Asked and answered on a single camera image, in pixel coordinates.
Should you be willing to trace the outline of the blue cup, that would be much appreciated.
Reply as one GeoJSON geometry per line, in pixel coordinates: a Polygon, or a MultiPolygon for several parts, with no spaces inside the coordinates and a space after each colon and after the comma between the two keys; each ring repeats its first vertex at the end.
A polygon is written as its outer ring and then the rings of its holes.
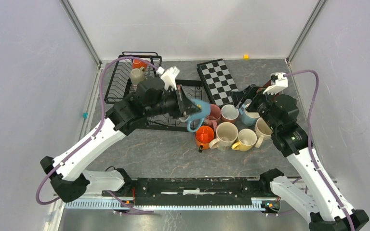
{"type": "Polygon", "coordinates": [[[204,119],[208,115],[210,115],[211,104],[199,99],[190,99],[190,100],[195,106],[197,106],[200,109],[200,111],[188,116],[186,129],[188,132],[196,132],[202,126],[204,119]],[[190,125],[194,120],[199,120],[199,123],[195,129],[192,129],[190,125]]]}

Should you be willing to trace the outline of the salmon pink mug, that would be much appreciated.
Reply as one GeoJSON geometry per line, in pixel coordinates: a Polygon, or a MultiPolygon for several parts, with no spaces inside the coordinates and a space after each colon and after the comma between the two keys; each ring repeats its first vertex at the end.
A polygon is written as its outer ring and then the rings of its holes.
{"type": "Polygon", "coordinates": [[[224,105],[221,108],[221,122],[235,123],[239,116],[239,110],[233,105],[224,105]]]}

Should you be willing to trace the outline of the light blue mug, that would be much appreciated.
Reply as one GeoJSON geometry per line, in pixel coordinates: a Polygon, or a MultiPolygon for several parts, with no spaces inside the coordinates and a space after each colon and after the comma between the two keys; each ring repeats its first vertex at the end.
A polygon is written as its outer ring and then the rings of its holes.
{"type": "Polygon", "coordinates": [[[260,115],[258,112],[248,112],[247,108],[249,105],[250,105],[249,103],[243,104],[239,108],[239,113],[241,122],[248,127],[252,127],[255,126],[257,120],[260,118],[260,115]]]}

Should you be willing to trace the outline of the pink floral mug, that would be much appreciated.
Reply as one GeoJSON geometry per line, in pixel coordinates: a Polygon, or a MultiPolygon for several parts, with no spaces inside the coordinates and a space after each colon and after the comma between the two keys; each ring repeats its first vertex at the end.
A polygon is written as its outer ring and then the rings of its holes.
{"type": "Polygon", "coordinates": [[[205,117],[203,125],[209,126],[215,132],[221,119],[221,108],[215,104],[210,104],[211,112],[205,117]]]}

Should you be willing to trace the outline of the orange cup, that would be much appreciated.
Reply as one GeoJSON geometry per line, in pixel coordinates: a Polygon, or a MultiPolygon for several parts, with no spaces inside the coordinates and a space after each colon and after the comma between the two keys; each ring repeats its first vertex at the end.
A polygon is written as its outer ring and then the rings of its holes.
{"type": "Polygon", "coordinates": [[[209,149],[209,143],[214,139],[214,130],[209,126],[201,126],[195,133],[195,142],[198,152],[209,149]]]}

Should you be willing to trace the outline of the tan tall cup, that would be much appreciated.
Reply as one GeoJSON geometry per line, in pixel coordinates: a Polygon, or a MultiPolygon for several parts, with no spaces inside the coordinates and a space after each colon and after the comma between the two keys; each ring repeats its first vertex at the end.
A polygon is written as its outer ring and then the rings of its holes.
{"type": "Polygon", "coordinates": [[[260,148],[264,141],[271,138],[272,130],[263,120],[263,118],[258,118],[255,124],[254,132],[257,136],[257,141],[255,144],[256,148],[260,148]]]}

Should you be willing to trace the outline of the cream mug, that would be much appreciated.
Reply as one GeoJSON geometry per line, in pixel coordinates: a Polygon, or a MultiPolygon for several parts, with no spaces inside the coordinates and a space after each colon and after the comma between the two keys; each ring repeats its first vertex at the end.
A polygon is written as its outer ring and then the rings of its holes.
{"type": "Polygon", "coordinates": [[[230,122],[223,122],[216,129],[216,137],[209,143],[209,148],[220,151],[228,150],[238,137],[238,128],[230,122]]]}

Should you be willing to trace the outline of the yellow cup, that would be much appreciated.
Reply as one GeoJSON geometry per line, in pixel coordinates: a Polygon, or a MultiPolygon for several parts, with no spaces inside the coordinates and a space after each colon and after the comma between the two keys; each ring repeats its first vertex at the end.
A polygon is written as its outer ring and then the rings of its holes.
{"type": "Polygon", "coordinates": [[[245,152],[250,150],[256,142],[256,133],[251,129],[245,128],[238,133],[237,141],[231,146],[231,148],[232,150],[245,152]]]}

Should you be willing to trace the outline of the beige mug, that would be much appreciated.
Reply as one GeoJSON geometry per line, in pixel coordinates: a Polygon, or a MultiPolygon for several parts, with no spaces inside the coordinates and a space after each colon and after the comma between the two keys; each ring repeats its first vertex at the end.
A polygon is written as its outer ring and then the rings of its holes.
{"type": "Polygon", "coordinates": [[[130,80],[133,85],[137,85],[139,82],[145,80],[145,68],[134,68],[130,72],[130,80]]]}

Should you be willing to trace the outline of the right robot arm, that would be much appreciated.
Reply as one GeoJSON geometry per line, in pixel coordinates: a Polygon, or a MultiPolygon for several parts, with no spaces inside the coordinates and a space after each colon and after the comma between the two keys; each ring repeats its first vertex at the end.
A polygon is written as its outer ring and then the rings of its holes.
{"type": "Polygon", "coordinates": [[[277,94],[254,84],[243,91],[232,91],[233,105],[240,108],[246,100],[248,112],[258,112],[272,130],[274,146],[297,170],[310,195],[293,185],[278,169],[260,175],[259,191],[285,200],[308,223],[311,231],[358,231],[369,221],[367,213],[349,203],[322,166],[311,138],[298,125],[299,109],[295,98],[277,94]]]}

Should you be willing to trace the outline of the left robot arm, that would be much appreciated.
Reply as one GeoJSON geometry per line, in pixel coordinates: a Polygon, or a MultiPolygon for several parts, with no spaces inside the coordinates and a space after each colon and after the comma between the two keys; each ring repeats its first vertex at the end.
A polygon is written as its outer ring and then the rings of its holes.
{"type": "Polygon", "coordinates": [[[71,149],[55,158],[46,156],[40,164],[65,203],[86,193],[103,191],[126,196],[132,191],[132,183],[123,169],[88,171],[87,166],[111,145],[145,126],[150,117],[169,114],[181,117],[188,126],[194,120],[202,125],[210,111],[209,103],[188,98],[181,85],[167,84],[156,77],[146,79],[134,92],[114,103],[99,124],[71,149]]]}

